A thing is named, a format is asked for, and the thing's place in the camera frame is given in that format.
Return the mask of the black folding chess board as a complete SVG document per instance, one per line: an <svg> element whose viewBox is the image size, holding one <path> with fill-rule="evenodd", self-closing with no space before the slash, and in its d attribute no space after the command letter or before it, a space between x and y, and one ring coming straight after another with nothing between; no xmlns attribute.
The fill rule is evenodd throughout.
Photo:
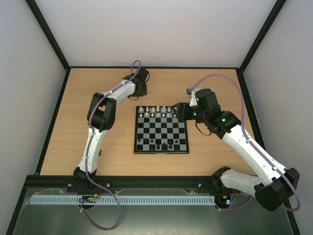
<svg viewBox="0 0 313 235"><path fill-rule="evenodd" d="M176 117L173 117L174 112L171 109L171 117L167 117L166 112L162 111L160 106L160 117L157 117L156 109L155 112L152 112L153 106L148 106L150 108L149 116L146 117L146 107L142 106L143 111L139 110L140 106L136 106L136 118L135 118L135 132L134 132L134 153L135 154L189 154L189 141L188 141L188 131L187 124L185 121L178 121ZM144 144L144 139L147 138L149 142ZM169 149L168 139L172 139L173 143L172 149ZM167 149L163 150L162 145L167 144ZM150 145L154 145L155 149L151 150ZM178 145L179 149L175 150L174 145Z"/></svg>

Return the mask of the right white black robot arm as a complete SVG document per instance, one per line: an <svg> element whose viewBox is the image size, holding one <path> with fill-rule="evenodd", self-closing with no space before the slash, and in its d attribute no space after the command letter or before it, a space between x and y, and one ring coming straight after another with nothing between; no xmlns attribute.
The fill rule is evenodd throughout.
<svg viewBox="0 0 313 235"><path fill-rule="evenodd" d="M287 169L271 157L246 131L243 123L230 111L221 110L216 95L210 89L194 89L189 103L172 106L180 121L203 123L211 134L235 149L254 170L255 175L239 173L224 166L212 175L217 191L232 188L249 194L268 211L275 211L294 195L300 174Z"/></svg>

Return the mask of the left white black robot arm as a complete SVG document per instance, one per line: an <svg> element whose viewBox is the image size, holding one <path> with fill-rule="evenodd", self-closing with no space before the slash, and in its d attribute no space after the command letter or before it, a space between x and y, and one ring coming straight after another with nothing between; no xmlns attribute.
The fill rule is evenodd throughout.
<svg viewBox="0 0 313 235"><path fill-rule="evenodd" d="M146 95L149 77L148 70L138 68L111 90L93 95L87 115L89 132L86 147L73 173L78 185L87 188L93 186L91 181L95 180L101 146L105 135L114 125L117 105L127 97Z"/></svg>

